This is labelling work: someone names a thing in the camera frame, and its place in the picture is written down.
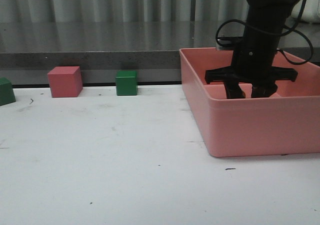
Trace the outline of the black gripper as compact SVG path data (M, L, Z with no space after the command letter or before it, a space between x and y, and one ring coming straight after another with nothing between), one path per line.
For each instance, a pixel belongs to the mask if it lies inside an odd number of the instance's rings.
M223 82L227 99L244 99L239 83L252 85L251 98L269 98L278 86L276 81L295 82L298 72L293 68L273 66L274 50L257 50L237 46L229 66L206 70L207 84Z

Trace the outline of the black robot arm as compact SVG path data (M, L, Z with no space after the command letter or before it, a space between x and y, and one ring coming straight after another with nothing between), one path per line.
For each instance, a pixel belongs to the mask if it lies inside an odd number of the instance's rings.
M281 37L296 29L302 17L307 0L247 0L249 8L245 21L238 19L222 23L218 30L232 22L244 26L241 37L224 37L215 34L220 49L232 50L229 66L207 70L205 82L223 82L227 99L243 99L245 93L240 83L252 85L252 98L268 98L278 87L276 81L297 79L293 68L273 66L276 53L284 53L278 48Z

